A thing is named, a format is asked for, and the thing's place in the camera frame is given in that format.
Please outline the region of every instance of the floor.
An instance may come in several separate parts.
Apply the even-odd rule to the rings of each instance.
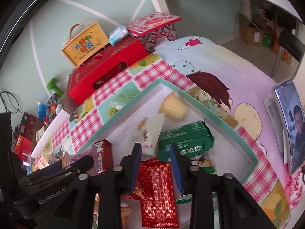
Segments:
[[[236,38],[222,46],[248,60],[265,74],[271,74],[276,55],[269,48],[249,46],[240,38]],[[279,83],[285,79],[292,78],[297,64],[295,59],[292,59],[290,65],[286,61],[281,61],[276,77],[272,77],[272,79]]]

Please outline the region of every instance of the orange box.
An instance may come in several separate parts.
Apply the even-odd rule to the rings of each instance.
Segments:
[[[274,41],[274,45],[272,47],[272,52],[277,55],[279,54],[280,44],[279,44],[279,38],[276,38]],[[282,61],[286,61],[291,56],[290,53],[288,53],[285,49],[282,56]]]
[[[18,134],[16,143],[15,143],[15,147],[14,147],[14,150],[16,152],[18,152],[20,150],[23,140],[24,140],[24,136],[21,136],[20,134]]]
[[[75,24],[72,26],[69,39],[71,39],[73,29],[77,26],[84,25]],[[94,22],[69,40],[61,51],[73,65],[78,67],[108,43],[108,37],[103,32],[100,25],[97,22]]]

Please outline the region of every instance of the red gift box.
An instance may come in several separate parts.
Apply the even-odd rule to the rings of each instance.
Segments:
[[[32,151],[32,140],[34,137],[34,126],[38,120],[34,115],[27,113],[23,114],[19,131],[16,139],[14,151],[18,153],[18,158],[21,159],[23,151]]]
[[[154,51],[156,40],[165,37],[168,40],[176,40],[177,34],[174,22],[180,21],[177,15],[164,13],[152,13],[141,17],[126,25],[131,36],[141,41],[145,50],[149,53]]]
[[[81,105],[106,82],[145,56],[147,52],[141,42],[130,36],[115,46],[108,44],[74,69],[69,78],[68,92]]]

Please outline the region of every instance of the red snack wrapper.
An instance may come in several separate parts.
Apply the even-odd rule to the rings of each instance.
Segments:
[[[156,158],[141,162],[138,181],[151,194],[149,199],[140,201],[142,226],[179,228],[170,162]]]
[[[124,194],[131,200],[144,200],[148,199],[148,196],[139,182],[136,183],[135,188],[133,189],[131,194]]]
[[[97,149],[99,174],[113,168],[111,143],[104,139],[94,143],[93,146],[96,146]]]
[[[62,159],[62,168],[65,168],[66,166],[71,165],[72,163],[76,162],[77,160],[80,160],[84,156],[91,156],[93,158],[93,167],[88,170],[86,173],[89,176],[96,176],[98,175],[98,156],[97,156],[97,150],[96,146],[91,146],[87,150],[81,153],[77,153],[74,155],[65,155]]]

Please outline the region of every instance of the black chair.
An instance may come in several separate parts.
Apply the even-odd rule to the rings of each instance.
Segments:
[[[298,62],[300,62],[302,54],[305,50],[305,45],[286,29],[283,30],[279,36],[279,45],[279,53],[276,57],[270,77],[276,77],[284,49],[289,52]]]

